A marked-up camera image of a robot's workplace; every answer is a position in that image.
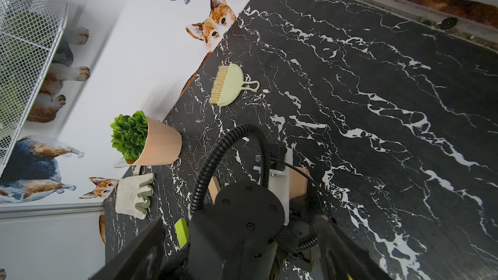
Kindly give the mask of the wooden block small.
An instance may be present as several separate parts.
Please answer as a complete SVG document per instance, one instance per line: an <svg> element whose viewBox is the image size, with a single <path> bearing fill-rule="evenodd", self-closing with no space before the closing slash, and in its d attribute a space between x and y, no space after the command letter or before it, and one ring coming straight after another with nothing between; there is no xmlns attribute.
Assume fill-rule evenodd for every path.
<svg viewBox="0 0 498 280"><path fill-rule="evenodd" d="M220 192L220 184L219 184L218 179L215 176L211 177L211 180L210 180L210 183L209 183L209 186L208 186L208 190L209 190L212 202L214 204L215 201L216 201L216 197L217 197L217 195Z"/></svg>

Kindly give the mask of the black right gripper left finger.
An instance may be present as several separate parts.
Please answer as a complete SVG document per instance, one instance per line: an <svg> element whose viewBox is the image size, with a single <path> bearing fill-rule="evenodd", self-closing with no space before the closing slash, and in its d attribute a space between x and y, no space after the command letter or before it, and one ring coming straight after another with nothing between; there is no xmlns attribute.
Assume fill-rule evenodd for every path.
<svg viewBox="0 0 498 280"><path fill-rule="evenodd" d="M164 240L163 222L161 219L155 219L91 278L158 279L164 257Z"/></svg>

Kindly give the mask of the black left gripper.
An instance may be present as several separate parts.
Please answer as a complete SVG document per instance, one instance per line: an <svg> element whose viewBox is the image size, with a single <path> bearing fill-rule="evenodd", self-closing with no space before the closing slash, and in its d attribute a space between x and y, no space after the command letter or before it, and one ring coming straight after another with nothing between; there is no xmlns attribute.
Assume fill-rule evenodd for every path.
<svg viewBox="0 0 498 280"><path fill-rule="evenodd" d="M313 217L319 210L308 194L290 200L289 223L277 237L278 248L274 263L278 268L283 268L289 263L305 272L313 270L318 251Z"/></svg>

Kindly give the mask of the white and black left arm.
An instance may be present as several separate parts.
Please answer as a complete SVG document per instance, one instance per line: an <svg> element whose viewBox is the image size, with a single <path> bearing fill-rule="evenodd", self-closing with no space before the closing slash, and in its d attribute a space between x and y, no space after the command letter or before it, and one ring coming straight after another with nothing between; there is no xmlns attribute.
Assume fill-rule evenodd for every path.
<svg viewBox="0 0 498 280"><path fill-rule="evenodd" d="M160 279L275 279L291 255L318 244L285 224L278 197L252 182L222 189L213 205L194 212L189 243L168 258Z"/></svg>

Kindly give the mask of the lime green block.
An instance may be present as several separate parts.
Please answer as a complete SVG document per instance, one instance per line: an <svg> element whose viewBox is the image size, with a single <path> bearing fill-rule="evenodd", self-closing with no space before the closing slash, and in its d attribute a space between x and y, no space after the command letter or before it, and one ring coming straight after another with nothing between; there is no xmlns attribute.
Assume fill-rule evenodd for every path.
<svg viewBox="0 0 498 280"><path fill-rule="evenodd" d="M185 218L180 218L175 223L175 232L180 249L183 249L189 242L188 222Z"/></svg>

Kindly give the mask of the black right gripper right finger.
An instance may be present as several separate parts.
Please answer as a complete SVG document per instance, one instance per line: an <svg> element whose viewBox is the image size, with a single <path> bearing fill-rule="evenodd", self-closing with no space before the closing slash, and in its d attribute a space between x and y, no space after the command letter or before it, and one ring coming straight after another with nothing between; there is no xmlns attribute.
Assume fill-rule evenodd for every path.
<svg viewBox="0 0 498 280"><path fill-rule="evenodd" d="M316 232L324 279L391 279L368 252L342 233L327 216L316 216Z"/></svg>

